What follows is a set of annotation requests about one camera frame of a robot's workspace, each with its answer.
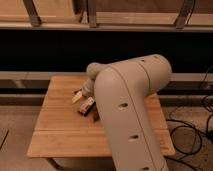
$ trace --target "black panel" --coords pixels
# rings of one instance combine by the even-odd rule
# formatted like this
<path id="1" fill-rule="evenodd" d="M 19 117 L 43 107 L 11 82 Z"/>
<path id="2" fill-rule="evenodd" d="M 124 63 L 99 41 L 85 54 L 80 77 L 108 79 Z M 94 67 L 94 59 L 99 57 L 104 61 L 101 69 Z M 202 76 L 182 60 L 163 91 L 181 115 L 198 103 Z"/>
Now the black panel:
<path id="1" fill-rule="evenodd" d="M 174 72 L 205 72 L 213 34 L 0 30 L 0 51 L 1 71 L 84 71 L 93 61 L 159 53 Z"/>

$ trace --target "brown object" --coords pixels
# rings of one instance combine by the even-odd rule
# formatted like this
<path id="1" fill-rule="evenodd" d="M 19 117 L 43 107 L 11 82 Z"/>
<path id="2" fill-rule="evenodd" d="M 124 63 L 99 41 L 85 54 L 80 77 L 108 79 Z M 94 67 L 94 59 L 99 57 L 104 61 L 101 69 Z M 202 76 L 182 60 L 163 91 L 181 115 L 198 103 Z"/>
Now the brown object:
<path id="1" fill-rule="evenodd" d="M 80 106 L 78 112 L 86 117 L 89 114 L 89 112 L 91 111 L 91 109 L 94 107 L 94 105 L 95 105 L 94 98 L 89 97 Z"/>
<path id="2" fill-rule="evenodd" d="M 100 119 L 99 113 L 97 111 L 97 108 L 95 107 L 95 110 L 93 111 L 93 121 L 97 122 Z"/>
<path id="3" fill-rule="evenodd" d="M 85 76 L 55 76 L 51 79 L 32 140 L 29 157 L 106 157 L 111 156 L 101 122 L 93 115 L 80 116 L 80 103 L 72 104 L 73 91 Z M 164 155 L 174 148 L 157 95 L 146 99 L 153 131 Z"/>

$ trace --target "floor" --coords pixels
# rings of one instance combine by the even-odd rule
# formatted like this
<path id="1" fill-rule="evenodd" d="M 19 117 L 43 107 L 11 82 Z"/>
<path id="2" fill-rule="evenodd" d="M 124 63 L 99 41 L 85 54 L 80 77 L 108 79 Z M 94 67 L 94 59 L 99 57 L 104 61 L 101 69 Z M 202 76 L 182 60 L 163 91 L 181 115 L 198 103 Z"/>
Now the floor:
<path id="1" fill-rule="evenodd" d="M 54 171 L 44 159 L 27 158 L 26 152 L 30 143 L 33 128 L 38 116 L 40 106 L 0 106 L 0 143 L 9 130 L 8 136 L 0 150 L 0 170 L 2 171 Z M 164 106 L 165 116 L 169 118 L 182 119 L 195 124 L 199 129 L 205 129 L 206 118 L 209 113 L 202 107 L 176 107 Z M 169 129 L 177 126 L 176 123 L 168 123 Z M 181 149 L 187 151 L 192 147 L 194 133 L 191 130 L 180 129 L 175 133 L 173 142 Z M 213 145 L 210 141 L 203 139 L 201 151 L 195 156 L 185 159 L 187 163 L 200 167 L 204 171 L 212 171 L 213 168 Z M 173 158 L 181 155 L 177 152 Z M 61 165 L 73 168 L 75 171 L 104 171 L 114 170 L 111 158 L 84 158 L 84 159 L 56 159 Z M 171 171 L 190 171 L 186 166 L 167 161 Z"/>

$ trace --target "wooden surface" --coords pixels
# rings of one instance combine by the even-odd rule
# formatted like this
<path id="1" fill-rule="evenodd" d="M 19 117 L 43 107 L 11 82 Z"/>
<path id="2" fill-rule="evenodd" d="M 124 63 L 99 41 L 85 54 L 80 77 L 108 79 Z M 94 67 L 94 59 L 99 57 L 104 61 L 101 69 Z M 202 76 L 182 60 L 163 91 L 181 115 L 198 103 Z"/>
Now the wooden surface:
<path id="1" fill-rule="evenodd" d="M 77 22 L 71 0 L 34 0 L 42 22 Z M 0 21 L 29 21 L 22 0 L 0 0 Z"/>
<path id="2" fill-rule="evenodd" d="M 97 12 L 97 22 L 102 24 L 141 24 L 173 25 L 179 13 L 134 13 L 134 12 Z M 196 13 L 189 25 L 212 26 L 213 14 Z"/>
<path id="3" fill-rule="evenodd" d="M 29 157 L 111 156 L 101 122 L 93 123 L 91 113 L 88 117 L 78 114 L 82 101 L 71 103 L 74 91 L 85 79 L 84 76 L 51 79 L 28 149 Z M 146 105 L 162 153 L 173 155 L 174 148 L 157 96 L 147 98 Z"/>
<path id="4" fill-rule="evenodd" d="M 96 0 L 98 12 L 177 13 L 184 0 Z M 195 13 L 213 13 L 212 0 L 196 1 Z"/>

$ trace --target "small object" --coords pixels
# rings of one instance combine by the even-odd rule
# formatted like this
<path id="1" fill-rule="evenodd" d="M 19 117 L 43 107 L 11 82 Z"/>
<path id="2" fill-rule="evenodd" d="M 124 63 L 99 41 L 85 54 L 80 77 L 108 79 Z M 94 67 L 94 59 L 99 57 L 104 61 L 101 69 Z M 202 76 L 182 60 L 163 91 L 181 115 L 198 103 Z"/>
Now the small object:
<path id="1" fill-rule="evenodd" d="M 74 94 L 77 94 L 79 91 L 82 91 L 81 89 L 75 90 Z"/>
<path id="2" fill-rule="evenodd" d="M 82 114 L 83 116 L 87 116 L 90 110 L 93 108 L 95 105 L 95 100 L 92 97 L 89 97 L 81 106 L 79 109 L 79 113 Z"/>
<path id="3" fill-rule="evenodd" d="M 100 116 L 96 108 L 96 110 L 93 112 L 93 122 L 97 122 L 99 119 L 100 119 Z"/>
<path id="4" fill-rule="evenodd" d="M 82 95 L 82 91 L 78 91 L 75 96 L 72 98 L 72 104 L 76 103 L 77 101 L 79 101 L 81 98 L 83 97 Z"/>

